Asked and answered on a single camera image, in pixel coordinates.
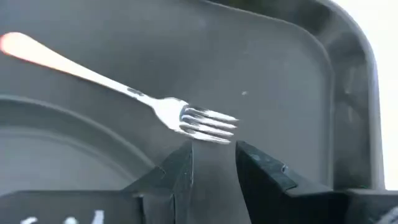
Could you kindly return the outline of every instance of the fork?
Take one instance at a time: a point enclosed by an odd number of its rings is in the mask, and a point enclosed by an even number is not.
[[[25,34],[4,34],[0,37],[0,49],[7,55],[92,81],[135,98],[150,106],[161,122],[180,134],[228,144],[228,138],[233,135],[231,131],[236,128],[233,123],[237,119],[232,116],[193,106],[177,98],[155,99],[72,62]]]

